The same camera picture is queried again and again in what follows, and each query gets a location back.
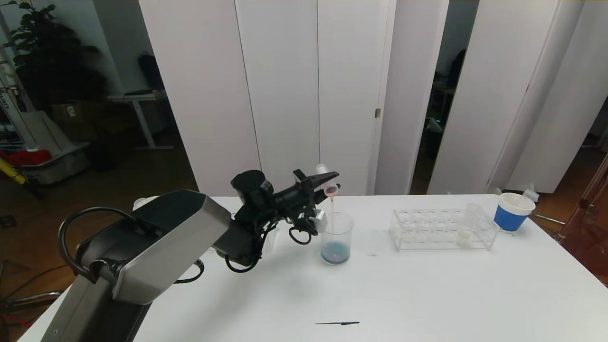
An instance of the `small plastic cup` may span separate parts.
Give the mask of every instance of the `small plastic cup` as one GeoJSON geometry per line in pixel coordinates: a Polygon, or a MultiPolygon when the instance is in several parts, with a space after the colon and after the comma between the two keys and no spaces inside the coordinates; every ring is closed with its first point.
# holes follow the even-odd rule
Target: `small plastic cup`
{"type": "Polygon", "coordinates": [[[500,195],[494,222],[504,231],[517,231],[535,208],[536,204],[528,197],[506,192],[500,195]]]}
{"type": "Polygon", "coordinates": [[[327,213],[327,229],[321,236],[321,257],[330,265],[342,265],[350,257],[354,220],[343,212],[327,213]]]}

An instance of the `potted plant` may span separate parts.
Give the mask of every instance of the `potted plant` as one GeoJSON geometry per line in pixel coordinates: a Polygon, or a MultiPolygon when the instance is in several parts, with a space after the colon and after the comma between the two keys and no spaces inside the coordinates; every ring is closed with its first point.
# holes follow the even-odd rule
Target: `potted plant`
{"type": "Polygon", "coordinates": [[[20,51],[13,61],[37,109],[47,111],[51,103],[105,96],[106,79],[88,65],[89,55],[99,51],[95,46],[83,45],[74,30],[56,21],[52,14],[55,5],[41,9],[27,1],[4,5],[26,11],[21,26],[10,32],[12,39],[5,46],[20,51]]]}

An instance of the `green leaves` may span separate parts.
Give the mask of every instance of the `green leaves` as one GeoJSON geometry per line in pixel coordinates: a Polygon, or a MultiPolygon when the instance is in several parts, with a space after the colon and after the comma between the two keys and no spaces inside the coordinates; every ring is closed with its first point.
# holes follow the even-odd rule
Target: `green leaves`
{"type": "Polygon", "coordinates": [[[49,103],[49,93],[95,93],[103,95],[106,79],[89,66],[95,46],[84,45],[74,30],[56,21],[55,5],[35,8],[30,1],[9,1],[4,5],[26,10],[19,28],[10,32],[14,46],[23,51],[13,61],[30,95],[39,103],[49,103]]]}
{"type": "Polygon", "coordinates": [[[17,2],[15,0],[9,1],[6,4],[2,4],[0,6],[8,6],[8,5],[17,5],[17,2]]]}

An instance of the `pink liquid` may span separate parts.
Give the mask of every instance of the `pink liquid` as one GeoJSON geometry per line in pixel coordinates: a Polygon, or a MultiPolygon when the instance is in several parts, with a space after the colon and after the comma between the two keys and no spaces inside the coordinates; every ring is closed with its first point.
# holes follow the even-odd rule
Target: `pink liquid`
{"type": "Polygon", "coordinates": [[[334,232],[334,216],[335,216],[333,195],[330,196],[330,200],[331,200],[331,229],[330,229],[330,232],[333,233],[334,232]]]}

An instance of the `desk leg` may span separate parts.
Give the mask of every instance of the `desk leg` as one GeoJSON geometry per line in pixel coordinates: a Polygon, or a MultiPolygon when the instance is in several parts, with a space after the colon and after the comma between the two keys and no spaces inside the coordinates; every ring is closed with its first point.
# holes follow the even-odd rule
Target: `desk leg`
{"type": "Polygon", "coordinates": [[[146,122],[146,118],[143,116],[142,107],[139,105],[139,101],[133,100],[131,103],[133,104],[133,108],[135,108],[135,113],[137,114],[139,125],[142,127],[143,135],[146,137],[146,141],[148,141],[148,147],[139,147],[138,150],[168,150],[173,148],[173,146],[156,146],[154,138],[152,138],[152,133],[150,133],[148,122],[146,122]]]}
{"type": "Polygon", "coordinates": [[[439,111],[440,115],[441,115],[441,120],[443,120],[443,112],[446,110],[446,101],[447,101],[447,94],[444,92],[443,96],[442,96],[443,100],[441,101],[441,110],[439,111]]]}

